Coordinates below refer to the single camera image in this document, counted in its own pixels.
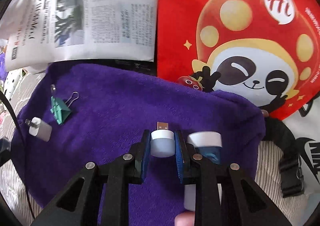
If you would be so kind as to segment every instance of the metal screw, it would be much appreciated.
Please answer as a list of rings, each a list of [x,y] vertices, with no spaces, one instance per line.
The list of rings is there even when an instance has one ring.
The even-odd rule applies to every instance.
[[[85,165],[85,168],[86,169],[93,169],[95,167],[95,164],[93,162],[88,162],[86,165]]]
[[[239,169],[240,169],[240,166],[239,166],[238,164],[236,164],[236,163],[232,163],[232,164],[230,165],[230,168],[231,168],[232,170],[239,170]]]
[[[131,154],[124,154],[123,155],[123,159],[124,160],[130,160],[130,159],[132,159],[133,158],[133,156],[131,155]]]
[[[193,159],[195,159],[195,160],[201,160],[201,159],[202,159],[202,155],[200,155],[200,154],[194,154],[194,155],[193,155]]]

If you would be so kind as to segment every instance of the cartoon cherry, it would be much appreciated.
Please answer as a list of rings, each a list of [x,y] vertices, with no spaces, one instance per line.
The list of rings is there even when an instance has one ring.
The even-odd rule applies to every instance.
[[[190,77],[190,76],[181,76],[179,79],[178,79],[178,83],[179,84],[182,84],[182,85],[185,85],[185,86],[188,86],[190,88],[193,88],[193,89],[196,89],[196,90],[199,90],[199,91],[202,91],[202,86],[199,82],[195,81],[195,79],[193,77]]]

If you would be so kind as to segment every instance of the binder clip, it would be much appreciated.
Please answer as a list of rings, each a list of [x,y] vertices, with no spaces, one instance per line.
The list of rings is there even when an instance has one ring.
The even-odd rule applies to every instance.
[[[62,123],[64,123],[64,121],[66,120],[66,118],[70,115],[71,110],[70,110],[70,106],[71,104],[79,98],[79,93],[78,92],[73,92],[70,96],[70,98],[64,102],[62,99],[55,97],[56,94],[56,87],[54,86],[54,84],[51,85],[51,113],[54,115],[54,118],[56,119],[57,123],[60,125]],[[73,94],[77,94],[77,97],[73,100]]]

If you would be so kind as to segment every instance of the red paper bag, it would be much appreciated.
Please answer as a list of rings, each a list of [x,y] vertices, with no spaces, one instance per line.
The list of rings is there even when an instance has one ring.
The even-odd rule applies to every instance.
[[[284,119],[320,90],[319,22],[316,0],[159,0],[158,76]]]

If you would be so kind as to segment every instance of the triangular cutout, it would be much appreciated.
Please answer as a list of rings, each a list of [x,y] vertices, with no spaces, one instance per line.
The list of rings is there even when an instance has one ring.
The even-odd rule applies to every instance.
[[[249,211],[251,213],[255,213],[267,208],[265,202],[261,200],[260,196],[245,180],[241,180],[241,186],[244,192],[245,199],[247,201]]]
[[[70,189],[57,202],[57,207],[74,212],[77,206],[79,195],[84,184],[84,179],[79,178]]]

